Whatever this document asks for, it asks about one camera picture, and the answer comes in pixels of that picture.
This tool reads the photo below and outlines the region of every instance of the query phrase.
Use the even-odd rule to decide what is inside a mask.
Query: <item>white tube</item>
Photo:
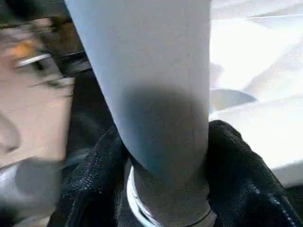
[[[207,182],[196,183],[196,175],[208,139],[210,1],[65,2],[125,146],[148,173],[179,192],[185,182],[202,187],[191,190],[190,200],[172,202],[190,207],[190,201],[206,201]],[[135,173],[139,196],[152,209],[148,203],[154,198],[148,201],[145,194],[152,192],[142,187],[154,176]],[[149,185],[153,192],[154,183]],[[169,193],[170,187],[164,188]],[[163,196],[155,198],[155,209]],[[177,193],[174,199],[179,196],[187,195]],[[202,207],[209,209],[207,202],[196,203],[195,209],[202,210],[190,210],[194,222],[203,218]],[[183,225],[187,220],[161,222]]]

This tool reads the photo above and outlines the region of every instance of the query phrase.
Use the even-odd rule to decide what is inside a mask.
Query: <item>black leather cover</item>
[[[113,126],[65,180],[48,227],[141,226],[125,193],[122,202],[119,193],[124,191],[126,154]],[[216,226],[303,226],[262,158],[222,121],[210,123],[206,176],[209,201],[218,215]]]

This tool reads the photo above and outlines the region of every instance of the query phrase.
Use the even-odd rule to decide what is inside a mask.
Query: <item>metal base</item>
[[[141,222],[144,227],[162,227],[163,225],[155,220],[149,209],[140,201],[138,193],[134,185],[134,167],[127,180],[126,195],[129,206],[134,216]],[[216,214],[210,211],[206,217],[191,227],[212,227],[216,220]]]

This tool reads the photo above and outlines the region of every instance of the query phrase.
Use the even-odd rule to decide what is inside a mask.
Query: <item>white surface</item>
[[[213,119],[236,128],[283,185],[303,182],[303,97],[235,107]]]
[[[287,10],[302,2],[302,0],[212,0],[211,17],[212,19],[256,17]]]
[[[293,32],[270,29],[252,20],[213,21],[210,62],[222,72],[211,79],[211,87],[244,90],[299,41],[300,36]]]

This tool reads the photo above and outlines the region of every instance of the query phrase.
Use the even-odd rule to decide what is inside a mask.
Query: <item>black fabric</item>
[[[303,185],[296,185],[286,189],[290,197],[290,203],[303,219]]]
[[[121,201],[126,153],[113,126],[65,180],[48,227],[141,226]],[[262,158],[222,121],[210,123],[206,176],[217,227],[303,226]]]
[[[114,122],[92,70],[75,77],[66,145],[69,155],[93,148]]]

